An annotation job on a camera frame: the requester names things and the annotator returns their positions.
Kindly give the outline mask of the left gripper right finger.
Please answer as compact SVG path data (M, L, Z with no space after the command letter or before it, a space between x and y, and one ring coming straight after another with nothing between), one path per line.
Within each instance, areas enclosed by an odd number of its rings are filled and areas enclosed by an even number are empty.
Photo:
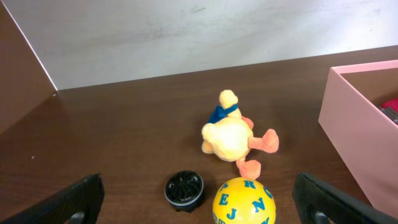
M397 219L308 173L295 178L292 197L306 224L397 224Z

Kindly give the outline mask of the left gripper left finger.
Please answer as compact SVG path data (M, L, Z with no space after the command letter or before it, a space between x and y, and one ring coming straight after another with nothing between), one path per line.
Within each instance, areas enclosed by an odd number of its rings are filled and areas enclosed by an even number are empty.
M90 174L2 223L96 223L103 200L101 176Z

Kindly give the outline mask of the yellow plush duck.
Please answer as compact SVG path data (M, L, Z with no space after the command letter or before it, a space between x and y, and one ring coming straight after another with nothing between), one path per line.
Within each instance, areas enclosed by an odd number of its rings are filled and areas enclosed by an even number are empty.
M261 137L255 137L254 122L244 117L239 109L239 99L232 90L223 90L219 105L201 129L205 154L215 154L226 162L235 162L241 177L257 179L261 163L247 160L246 156L256 149L275 153L279 149L279 137L274 129L268 129Z

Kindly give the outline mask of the red grey toy truck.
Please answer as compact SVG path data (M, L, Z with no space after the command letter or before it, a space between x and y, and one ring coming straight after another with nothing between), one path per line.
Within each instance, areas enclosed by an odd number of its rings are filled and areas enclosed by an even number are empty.
M392 122L398 124L398 114L397 114L397 102L398 99L394 98L387 102L384 102L379 109L386 115Z

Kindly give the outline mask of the yellow letter ball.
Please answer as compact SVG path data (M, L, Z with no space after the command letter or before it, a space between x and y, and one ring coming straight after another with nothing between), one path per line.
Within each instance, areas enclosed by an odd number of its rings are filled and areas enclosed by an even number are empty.
M275 200L260 182L237 177L217 190L213 200L213 219L215 224L274 224Z

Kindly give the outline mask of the pink open cardboard box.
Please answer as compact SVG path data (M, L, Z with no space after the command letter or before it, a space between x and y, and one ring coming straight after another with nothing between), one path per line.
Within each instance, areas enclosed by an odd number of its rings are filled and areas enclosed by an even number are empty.
M330 68L318 122L371 205L397 216L397 61Z

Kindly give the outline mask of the black round cap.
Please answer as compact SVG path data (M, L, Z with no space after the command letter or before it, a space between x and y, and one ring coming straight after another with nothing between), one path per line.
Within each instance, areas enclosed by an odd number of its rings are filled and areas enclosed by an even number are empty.
M203 204L205 185L202 177L194 171L183 170L167 181L165 198L177 212L191 213Z

